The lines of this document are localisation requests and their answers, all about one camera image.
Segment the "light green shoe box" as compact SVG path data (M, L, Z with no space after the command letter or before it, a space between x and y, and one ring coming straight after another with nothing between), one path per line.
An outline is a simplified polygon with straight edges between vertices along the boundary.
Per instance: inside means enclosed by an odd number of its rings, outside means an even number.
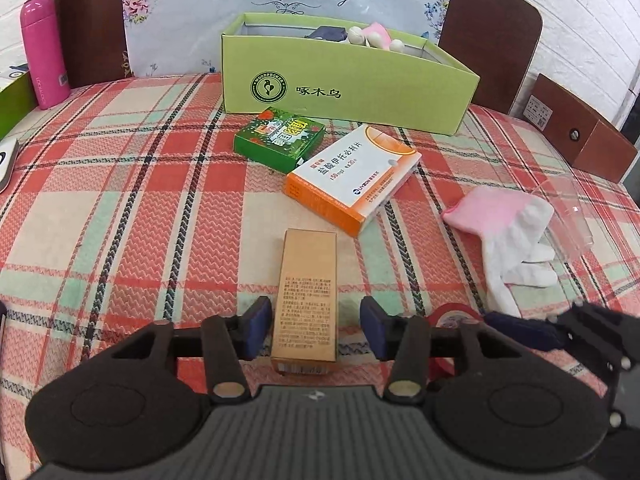
M247 12L221 34L224 106L456 133L480 77L436 44L392 30L399 52L311 38L324 16Z

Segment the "teal purple box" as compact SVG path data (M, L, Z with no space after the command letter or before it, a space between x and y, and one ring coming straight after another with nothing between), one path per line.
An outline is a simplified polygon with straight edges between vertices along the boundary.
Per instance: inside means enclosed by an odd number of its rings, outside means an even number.
M347 40L347 32L344 27L323 25L308 34L307 38L332 42L344 42Z

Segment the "clear plastic cup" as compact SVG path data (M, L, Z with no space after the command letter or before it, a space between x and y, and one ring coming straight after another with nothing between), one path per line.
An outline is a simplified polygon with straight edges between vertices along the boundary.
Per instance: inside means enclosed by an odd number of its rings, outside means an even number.
M528 194L545 200L554 210L530 255L532 262L573 262L584 256L593 244L587 222L590 206L579 198L579 185L573 175L566 172L545 177Z

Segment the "red tape roll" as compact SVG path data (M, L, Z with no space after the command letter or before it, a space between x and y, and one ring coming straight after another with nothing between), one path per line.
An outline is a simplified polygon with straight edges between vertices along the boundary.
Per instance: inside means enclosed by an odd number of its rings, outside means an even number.
M431 380L454 377L454 358L462 352L459 326L466 322L479 323L482 317L465 304L443 304L428 317L432 328L432 348L428 360L428 374Z

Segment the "white charger device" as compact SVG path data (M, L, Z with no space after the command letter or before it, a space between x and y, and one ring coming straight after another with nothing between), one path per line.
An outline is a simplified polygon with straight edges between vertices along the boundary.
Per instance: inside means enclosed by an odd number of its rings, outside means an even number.
M12 178L13 169L18 153L17 138L9 138L0 144L0 192L3 192Z

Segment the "plaid bed sheet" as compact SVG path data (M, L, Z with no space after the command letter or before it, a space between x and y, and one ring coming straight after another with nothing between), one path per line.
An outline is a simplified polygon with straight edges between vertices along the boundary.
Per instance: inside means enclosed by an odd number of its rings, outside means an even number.
M222 107L216 75L125 79L75 91L16 128L21 151L1 195L1 442L6 473L38 460L24 417L32 395L157 318L179 326L234 315L276 293L289 229L328 224L283 192L283 178L235 154L245 118ZM442 212L479 185L533 191L574 182L592 234L559 284L514 289L528 318L586 298L639 310L639 209L583 172L526 122L474 106L453 136L395 128L420 165L357 237L337 237L338 364L332 385L382 386L359 304L393 314L486 306L480 242Z

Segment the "dark green small box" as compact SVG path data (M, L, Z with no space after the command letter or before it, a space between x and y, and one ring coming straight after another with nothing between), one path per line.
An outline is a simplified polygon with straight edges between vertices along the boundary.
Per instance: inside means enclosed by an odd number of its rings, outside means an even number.
M306 162L323 140L326 126L268 107L233 138L233 151L281 174Z

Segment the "tan cardboard box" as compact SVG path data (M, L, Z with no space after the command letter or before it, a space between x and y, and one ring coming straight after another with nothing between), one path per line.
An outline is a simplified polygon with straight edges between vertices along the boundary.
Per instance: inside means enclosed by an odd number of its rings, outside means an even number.
M280 374L325 375L337 362L337 236L285 232L271 363Z

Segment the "green tray box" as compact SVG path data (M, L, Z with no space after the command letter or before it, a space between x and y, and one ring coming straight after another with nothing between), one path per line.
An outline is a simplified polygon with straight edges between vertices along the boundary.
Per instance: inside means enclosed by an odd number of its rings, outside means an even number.
M17 73L0 94L0 136L4 138L38 106L30 73Z

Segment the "brown cardboard box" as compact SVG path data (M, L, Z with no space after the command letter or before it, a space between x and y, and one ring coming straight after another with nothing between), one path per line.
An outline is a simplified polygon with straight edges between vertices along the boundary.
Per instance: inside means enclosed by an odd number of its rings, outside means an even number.
M523 116L572 168L610 182L622 182L638 155L605 117L544 74L537 76Z

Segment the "white glove pink cuff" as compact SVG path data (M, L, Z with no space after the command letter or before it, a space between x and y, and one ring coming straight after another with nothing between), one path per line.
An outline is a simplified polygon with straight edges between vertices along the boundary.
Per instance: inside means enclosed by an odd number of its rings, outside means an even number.
M366 46L378 50L402 53L405 44L400 39L393 39L387 29L378 23L372 23L365 28L358 26L349 27L347 40L350 44Z

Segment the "pink thermos bottle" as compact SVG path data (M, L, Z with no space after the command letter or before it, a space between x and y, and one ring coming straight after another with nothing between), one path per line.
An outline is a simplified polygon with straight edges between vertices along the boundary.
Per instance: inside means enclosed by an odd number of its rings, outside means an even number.
M42 110L70 96L54 0L27 0L20 13L29 75Z

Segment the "orange white medicine box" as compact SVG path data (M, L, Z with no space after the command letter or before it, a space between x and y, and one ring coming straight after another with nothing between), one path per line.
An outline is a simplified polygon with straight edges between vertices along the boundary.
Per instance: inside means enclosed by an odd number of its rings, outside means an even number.
M357 237L406 183L420 159L415 148L361 125L290 172L284 192Z

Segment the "dark brown headboard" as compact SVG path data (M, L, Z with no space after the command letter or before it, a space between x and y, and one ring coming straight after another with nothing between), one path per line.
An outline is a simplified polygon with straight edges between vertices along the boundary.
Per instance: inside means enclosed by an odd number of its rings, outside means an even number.
M74 88L132 75L119 0L54 0L67 76ZM444 50L480 75L473 102L509 113L542 31L525 0L450 0Z

